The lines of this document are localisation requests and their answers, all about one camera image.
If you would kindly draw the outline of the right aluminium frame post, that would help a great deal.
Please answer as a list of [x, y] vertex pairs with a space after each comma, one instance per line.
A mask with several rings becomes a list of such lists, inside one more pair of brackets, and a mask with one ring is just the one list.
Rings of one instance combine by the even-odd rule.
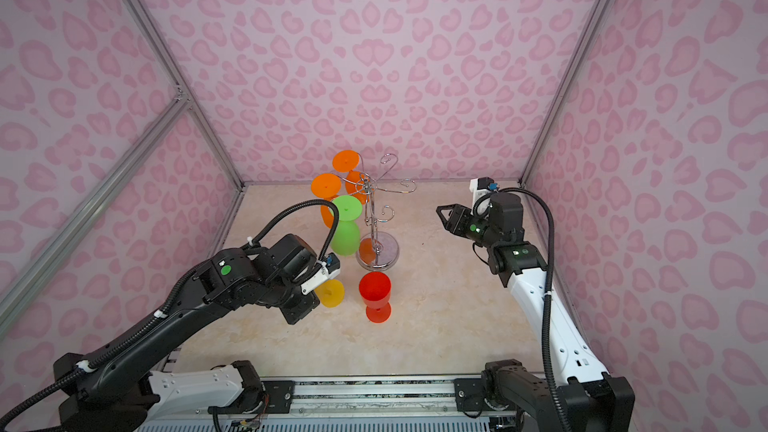
[[553, 99], [545, 114], [542, 128], [536, 137], [529, 159], [526, 162], [520, 180], [518, 181], [519, 185], [523, 188], [527, 188], [533, 182], [534, 172], [536, 171], [538, 162], [544, 155], [544, 148], [552, 133], [555, 122], [564, 109], [566, 99], [569, 97], [573, 86], [576, 84], [580, 71], [586, 63], [589, 53], [599, 35], [600, 29], [608, 17], [610, 9], [615, 1], [616, 0], [595, 0], [589, 14], [586, 16], [584, 26], [578, 35], [578, 40], [575, 43]]

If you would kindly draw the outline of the green plastic wine glass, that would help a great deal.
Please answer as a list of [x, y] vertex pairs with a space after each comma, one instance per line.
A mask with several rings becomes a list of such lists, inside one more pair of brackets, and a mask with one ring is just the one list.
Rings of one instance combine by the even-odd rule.
[[338, 256], [353, 256], [361, 240], [357, 219], [363, 213], [363, 206], [356, 197], [349, 195], [336, 197], [333, 203], [340, 216], [331, 247]]

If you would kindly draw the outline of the chrome wine glass rack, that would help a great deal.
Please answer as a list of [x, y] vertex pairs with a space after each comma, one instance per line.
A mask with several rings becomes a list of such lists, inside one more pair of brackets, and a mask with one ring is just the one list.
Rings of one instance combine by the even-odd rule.
[[378, 203], [377, 193], [407, 195], [417, 190], [417, 184], [409, 178], [401, 179], [395, 188], [379, 184], [399, 162], [394, 153], [386, 153], [380, 158], [383, 171], [377, 177], [365, 170], [363, 157], [359, 153], [357, 157], [358, 165], [343, 178], [343, 183], [351, 187], [349, 195], [362, 197], [363, 219], [368, 228], [367, 234], [361, 237], [355, 257], [358, 264], [369, 272], [386, 272], [397, 263], [400, 247], [392, 234], [381, 230], [382, 224], [395, 217], [395, 210], [390, 205]]

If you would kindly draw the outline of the yellow plastic wine glass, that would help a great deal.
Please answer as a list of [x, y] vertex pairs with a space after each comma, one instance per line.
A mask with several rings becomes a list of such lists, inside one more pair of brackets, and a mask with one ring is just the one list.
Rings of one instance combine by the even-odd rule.
[[326, 308], [338, 307], [344, 300], [345, 287], [337, 279], [328, 280], [314, 289], [320, 303]]

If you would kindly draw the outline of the aluminium frame post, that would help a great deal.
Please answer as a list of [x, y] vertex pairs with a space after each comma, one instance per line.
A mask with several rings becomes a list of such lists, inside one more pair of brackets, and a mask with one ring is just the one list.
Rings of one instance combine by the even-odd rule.
[[519, 185], [523, 188], [527, 188], [533, 182], [534, 172], [536, 171], [538, 162], [544, 155], [544, 148], [552, 133], [555, 122], [564, 109], [566, 99], [569, 97], [573, 86], [576, 84], [580, 71], [586, 63], [589, 53], [599, 35], [600, 29], [608, 17], [610, 9], [615, 1], [616, 0], [595, 0], [589, 14], [586, 16], [584, 26], [578, 35], [578, 40], [575, 43], [553, 99], [545, 114], [542, 128], [536, 137], [529, 159], [526, 162], [520, 180], [518, 181]]
[[220, 166], [223, 168], [230, 181], [234, 184], [235, 188], [240, 192], [244, 191], [246, 189], [245, 181], [236, 170], [233, 160], [214, 131], [211, 121], [205, 115], [176, 56], [172, 52], [168, 41], [163, 36], [155, 19], [152, 17], [144, 0], [122, 0], [122, 2], [139, 27], [147, 45], [153, 52], [155, 58], [159, 61], [160, 66], [177, 89], [181, 98], [188, 103], [197, 127], [201, 131], [207, 144], [211, 147]]

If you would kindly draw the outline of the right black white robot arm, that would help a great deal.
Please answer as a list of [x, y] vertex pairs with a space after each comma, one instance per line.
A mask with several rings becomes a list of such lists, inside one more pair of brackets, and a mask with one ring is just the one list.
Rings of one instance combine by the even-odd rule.
[[541, 431], [626, 431], [635, 393], [614, 376], [582, 337], [554, 289], [555, 258], [525, 238], [519, 188], [489, 192], [471, 207], [442, 205], [444, 229], [487, 253], [487, 265], [521, 307], [541, 348], [543, 374], [516, 359], [489, 362], [475, 394], [457, 391], [457, 407], [471, 418], [486, 409], [530, 416]]

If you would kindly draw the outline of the left aluminium frame post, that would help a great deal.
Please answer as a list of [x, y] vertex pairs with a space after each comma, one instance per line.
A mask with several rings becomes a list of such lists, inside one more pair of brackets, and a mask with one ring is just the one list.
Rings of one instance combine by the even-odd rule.
[[155, 19], [152, 17], [144, 0], [122, 0], [122, 2], [139, 27], [147, 45], [153, 52], [155, 58], [159, 61], [160, 66], [177, 89], [181, 98], [188, 103], [197, 127], [201, 131], [207, 144], [211, 147], [220, 166], [223, 168], [230, 181], [234, 184], [235, 188], [240, 192], [244, 191], [246, 189], [245, 181], [236, 170], [233, 160], [214, 131], [211, 121], [205, 115], [176, 56], [172, 52], [168, 41], [163, 36]]

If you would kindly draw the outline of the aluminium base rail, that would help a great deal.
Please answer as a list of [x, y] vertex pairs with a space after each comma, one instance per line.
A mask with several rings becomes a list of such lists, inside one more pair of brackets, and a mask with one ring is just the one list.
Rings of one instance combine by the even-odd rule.
[[140, 431], [626, 431], [634, 394], [601, 373], [557, 388], [521, 365], [479, 374], [277, 377], [254, 405], [235, 403], [228, 369], [161, 374]]

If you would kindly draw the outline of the red plastic wine glass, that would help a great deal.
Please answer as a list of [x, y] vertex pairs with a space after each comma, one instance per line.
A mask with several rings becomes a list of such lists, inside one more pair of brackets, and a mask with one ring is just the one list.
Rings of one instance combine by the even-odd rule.
[[358, 290], [366, 306], [368, 320], [386, 322], [391, 316], [392, 283], [389, 276], [383, 272], [369, 272], [360, 280]]

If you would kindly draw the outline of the diagonal aluminium frame bar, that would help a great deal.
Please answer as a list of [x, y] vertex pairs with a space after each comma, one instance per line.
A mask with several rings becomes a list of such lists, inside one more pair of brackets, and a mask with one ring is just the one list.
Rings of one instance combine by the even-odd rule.
[[82, 242], [103, 213], [111, 206], [139, 168], [154, 153], [179, 118], [187, 111], [189, 95], [181, 92], [150, 124], [141, 137], [117, 161], [103, 180], [78, 204], [40, 253], [23, 269], [1, 298], [1, 335], [20, 320], [42, 292], [61, 263]]

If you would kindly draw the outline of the rear orange plastic wine glass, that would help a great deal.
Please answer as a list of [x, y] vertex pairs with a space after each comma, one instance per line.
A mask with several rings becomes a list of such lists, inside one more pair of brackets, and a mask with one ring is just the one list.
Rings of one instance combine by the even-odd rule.
[[368, 202], [368, 196], [364, 190], [361, 156], [353, 150], [343, 150], [334, 156], [332, 166], [342, 176], [346, 193], [365, 205]]

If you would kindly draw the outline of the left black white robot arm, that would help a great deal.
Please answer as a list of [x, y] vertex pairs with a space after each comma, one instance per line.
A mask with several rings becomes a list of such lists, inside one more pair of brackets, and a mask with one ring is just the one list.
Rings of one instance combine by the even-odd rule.
[[296, 324], [319, 306], [315, 288], [340, 270], [334, 253], [320, 256], [294, 234], [268, 248], [250, 243], [218, 252], [188, 271], [156, 311], [117, 339], [55, 362], [57, 379], [77, 375], [63, 388], [63, 429], [134, 431], [147, 421], [192, 409], [263, 410], [267, 393], [248, 360], [180, 375], [154, 367], [197, 332], [247, 305], [276, 308], [288, 324]]

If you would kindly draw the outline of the front orange plastic wine glass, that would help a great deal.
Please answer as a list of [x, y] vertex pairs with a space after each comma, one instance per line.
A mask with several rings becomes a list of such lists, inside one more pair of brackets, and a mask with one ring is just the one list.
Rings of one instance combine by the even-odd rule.
[[[329, 202], [338, 196], [340, 189], [341, 179], [332, 173], [318, 175], [311, 183], [311, 192], [317, 198]], [[328, 206], [321, 207], [321, 217], [327, 227], [332, 226], [334, 217]]]

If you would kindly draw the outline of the orange plastic wine glass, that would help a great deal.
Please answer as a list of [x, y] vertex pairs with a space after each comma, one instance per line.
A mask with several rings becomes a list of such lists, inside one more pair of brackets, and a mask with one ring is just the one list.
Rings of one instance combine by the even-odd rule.
[[[311, 192], [317, 198], [329, 202], [338, 196], [340, 189], [341, 179], [332, 173], [318, 175], [311, 183]], [[327, 227], [332, 226], [334, 217], [328, 206], [321, 207], [321, 217]]]
[[361, 156], [353, 150], [343, 150], [334, 156], [332, 166], [342, 176], [346, 193], [365, 205], [368, 202], [368, 196], [364, 190]]

